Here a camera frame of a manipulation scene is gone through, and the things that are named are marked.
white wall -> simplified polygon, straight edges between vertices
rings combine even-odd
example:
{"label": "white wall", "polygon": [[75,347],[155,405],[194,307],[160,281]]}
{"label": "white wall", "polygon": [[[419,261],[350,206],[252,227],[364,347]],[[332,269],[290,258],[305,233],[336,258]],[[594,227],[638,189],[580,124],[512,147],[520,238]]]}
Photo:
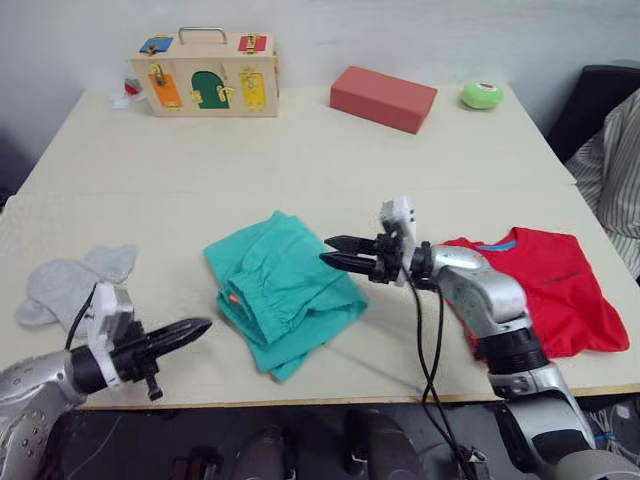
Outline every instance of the white wall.
{"label": "white wall", "polygon": [[543,131],[580,67],[640,58],[638,0],[0,0],[0,129],[37,160],[83,88],[119,88],[145,35],[181,25],[277,33],[285,86],[351,64],[507,81]]}

floor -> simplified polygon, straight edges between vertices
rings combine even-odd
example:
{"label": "floor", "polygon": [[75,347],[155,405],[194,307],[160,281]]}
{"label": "floor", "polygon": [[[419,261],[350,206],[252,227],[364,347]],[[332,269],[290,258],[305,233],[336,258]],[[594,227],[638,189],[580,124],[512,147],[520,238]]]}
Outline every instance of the floor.
{"label": "floor", "polygon": [[[630,418],[613,415],[616,435],[627,449],[640,450],[640,418],[627,402]],[[82,411],[64,416],[50,441],[63,477],[81,479],[169,479],[178,458],[192,449],[215,449],[224,464],[220,476],[230,475],[236,452],[260,427],[289,427],[299,447],[300,480],[353,479],[341,468],[342,419],[346,405],[226,409],[158,410],[153,412]],[[360,405],[376,408],[394,418],[412,439],[430,480],[453,479],[450,454],[419,405]],[[458,441],[476,446],[487,457],[494,480],[527,476],[509,462],[490,405],[469,405],[449,410]]]}

wooden box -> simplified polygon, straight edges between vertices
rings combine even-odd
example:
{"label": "wooden box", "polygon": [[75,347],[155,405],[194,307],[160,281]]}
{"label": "wooden box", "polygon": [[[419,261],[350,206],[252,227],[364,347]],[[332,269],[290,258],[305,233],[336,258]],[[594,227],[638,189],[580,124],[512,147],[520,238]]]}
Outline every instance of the wooden box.
{"label": "wooden box", "polygon": [[149,38],[131,64],[156,115],[278,115],[278,56],[271,33],[182,27]]}

metal handle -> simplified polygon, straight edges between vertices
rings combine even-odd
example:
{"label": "metal handle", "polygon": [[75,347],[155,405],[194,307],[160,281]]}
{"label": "metal handle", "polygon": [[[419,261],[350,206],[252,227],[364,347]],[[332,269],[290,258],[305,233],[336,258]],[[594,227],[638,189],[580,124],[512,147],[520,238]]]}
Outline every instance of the metal handle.
{"label": "metal handle", "polygon": [[222,43],[225,45],[229,43],[227,41],[227,34],[220,27],[180,27],[178,30],[178,39],[180,45],[184,45],[184,39],[182,38],[182,32],[218,32],[222,35]]}

green door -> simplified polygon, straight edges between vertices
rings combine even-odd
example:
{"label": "green door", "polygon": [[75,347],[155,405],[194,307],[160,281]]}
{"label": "green door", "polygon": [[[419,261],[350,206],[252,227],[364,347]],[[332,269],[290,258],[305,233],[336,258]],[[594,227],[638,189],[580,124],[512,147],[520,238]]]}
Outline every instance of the green door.
{"label": "green door", "polygon": [[224,88],[224,84],[219,76],[213,72],[196,72],[191,77],[191,87],[194,93],[200,92],[198,103],[200,108],[229,108],[229,101],[226,95],[219,91]]}

